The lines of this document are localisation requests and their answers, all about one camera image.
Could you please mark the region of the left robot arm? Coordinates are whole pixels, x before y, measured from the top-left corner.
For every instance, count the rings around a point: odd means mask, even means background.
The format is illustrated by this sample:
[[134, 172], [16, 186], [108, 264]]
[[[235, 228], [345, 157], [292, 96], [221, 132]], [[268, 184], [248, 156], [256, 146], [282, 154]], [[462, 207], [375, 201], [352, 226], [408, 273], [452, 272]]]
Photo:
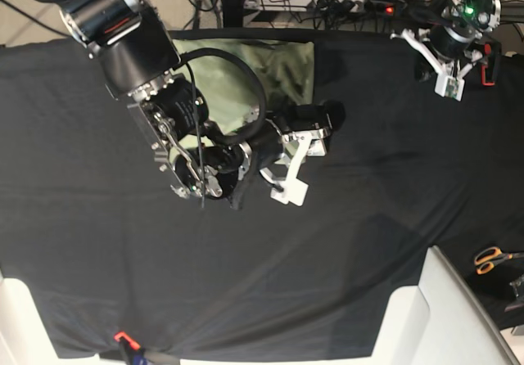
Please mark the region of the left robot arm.
[[495, 85], [502, 50], [490, 34], [500, 24], [501, 10], [500, 0], [430, 0], [409, 8], [426, 29], [403, 29], [390, 38], [404, 40], [417, 52], [416, 79], [435, 77], [437, 95], [461, 101], [466, 76], [477, 66], [481, 84]]

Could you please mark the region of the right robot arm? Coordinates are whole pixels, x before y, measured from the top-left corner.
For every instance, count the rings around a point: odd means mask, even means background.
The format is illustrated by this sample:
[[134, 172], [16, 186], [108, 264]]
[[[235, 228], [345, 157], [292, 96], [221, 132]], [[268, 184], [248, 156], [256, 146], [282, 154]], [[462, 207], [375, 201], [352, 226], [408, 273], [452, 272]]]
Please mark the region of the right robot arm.
[[[302, 205], [308, 185], [298, 177], [309, 156], [324, 156], [346, 113], [341, 103], [285, 104], [270, 110], [260, 79], [241, 58], [217, 48], [178, 52], [150, 0], [35, 0], [59, 6], [70, 36], [102, 68], [114, 98], [130, 97], [129, 111], [151, 143], [160, 170], [183, 199], [226, 199], [242, 206], [256, 176], [283, 204]], [[253, 119], [223, 133], [193, 73], [182, 67], [206, 56], [235, 65], [251, 82]]]

